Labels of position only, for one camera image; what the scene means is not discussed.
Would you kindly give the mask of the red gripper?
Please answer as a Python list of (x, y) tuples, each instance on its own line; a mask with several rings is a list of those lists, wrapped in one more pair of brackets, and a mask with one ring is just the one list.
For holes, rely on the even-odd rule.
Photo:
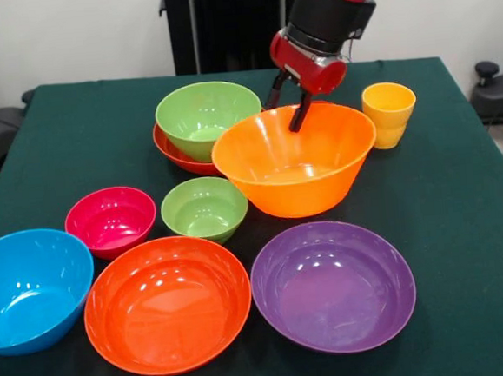
[(335, 90), (346, 75), (347, 64), (338, 56), (320, 56), (298, 46), (292, 39), (288, 39), (284, 28), (272, 39), (270, 55), (280, 71), (272, 83), (264, 109), (276, 108), (283, 83), (289, 76), (295, 79), (302, 88), (301, 101), (288, 129), (292, 133), (300, 132), (312, 95), (326, 95)]

